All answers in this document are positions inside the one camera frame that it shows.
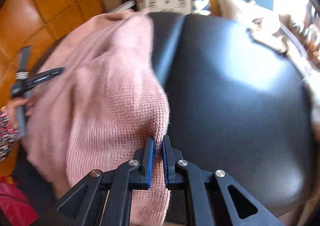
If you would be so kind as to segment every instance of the red bag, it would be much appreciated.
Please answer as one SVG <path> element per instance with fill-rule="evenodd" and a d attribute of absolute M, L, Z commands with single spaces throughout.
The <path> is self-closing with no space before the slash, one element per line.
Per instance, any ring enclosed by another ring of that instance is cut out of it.
<path fill-rule="evenodd" d="M 38 218 L 38 214 L 16 187 L 17 184 L 7 184 L 5 178 L 0 177 L 0 209 L 12 226 L 29 226 Z"/>

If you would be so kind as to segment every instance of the metal pivot screw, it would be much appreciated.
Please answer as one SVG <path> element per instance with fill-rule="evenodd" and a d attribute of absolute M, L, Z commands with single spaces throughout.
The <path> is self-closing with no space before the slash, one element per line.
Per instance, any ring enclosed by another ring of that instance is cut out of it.
<path fill-rule="evenodd" d="M 135 160 L 135 159 L 132 159 L 129 161 L 129 165 L 131 166 L 137 166 L 139 165 L 139 161 L 138 160 Z"/>
<path fill-rule="evenodd" d="M 216 174 L 216 176 L 218 176 L 218 177 L 224 177 L 224 176 L 226 175 L 226 172 L 223 171 L 223 170 L 217 170 L 217 171 L 215 172 L 215 174 Z"/>
<path fill-rule="evenodd" d="M 187 160 L 180 159 L 180 160 L 178 161 L 178 165 L 186 166 L 187 164 L 188 164 L 188 161 L 187 161 Z"/>
<path fill-rule="evenodd" d="M 92 170 L 92 171 L 90 172 L 90 175 L 91 175 L 92 177 L 98 177 L 98 176 L 101 175 L 101 171 L 100 171 L 99 169 L 94 169 L 94 170 Z"/>

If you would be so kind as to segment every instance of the human hand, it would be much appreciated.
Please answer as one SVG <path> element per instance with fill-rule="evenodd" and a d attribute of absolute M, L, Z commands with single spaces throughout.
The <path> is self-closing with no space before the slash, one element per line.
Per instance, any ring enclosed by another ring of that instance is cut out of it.
<path fill-rule="evenodd" d="M 8 113 L 9 122 L 14 129 L 19 129 L 19 124 L 16 119 L 16 110 L 15 109 L 17 107 L 23 106 L 25 104 L 27 104 L 27 106 L 28 106 L 28 110 L 25 113 L 25 115 L 26 116 L 32 115 L 33 106 L 34 106 L 34 102 L 32 100 L 18 97 L 18 98 L 10 100 L 7 104 L 7 113 Z"/>

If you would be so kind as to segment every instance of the pink knit sweater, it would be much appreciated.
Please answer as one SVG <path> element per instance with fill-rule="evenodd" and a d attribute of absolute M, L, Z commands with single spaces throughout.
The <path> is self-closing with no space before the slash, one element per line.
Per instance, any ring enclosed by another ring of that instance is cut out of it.
<path fill-rule="evenodd" d="M 152 71 L 152 41 L 153 23 L 143 12 L 103 14 L 70 33 L 41 68 L 65 71 L 34 90 L 37 104 L 22 142 L 58 196 L 91 170 L 132 159 L 147 136 L 159 150 L 169 106 Z M 149 191 L 133 193 L 133 225 L 163 223 L 169 192 L 159 157 L 152 179 Z"/>

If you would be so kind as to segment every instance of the sweater sleeve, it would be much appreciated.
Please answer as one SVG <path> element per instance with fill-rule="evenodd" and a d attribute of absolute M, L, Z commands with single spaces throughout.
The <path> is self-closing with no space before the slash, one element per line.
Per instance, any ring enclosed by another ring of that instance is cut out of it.
<path fill-rule="evenodd" d="M 7 107 L 0 109 L 0 163 L 9 156 L 14 143 L 19 139 L 19 130 L 14 130 L 8 118 Z"/>

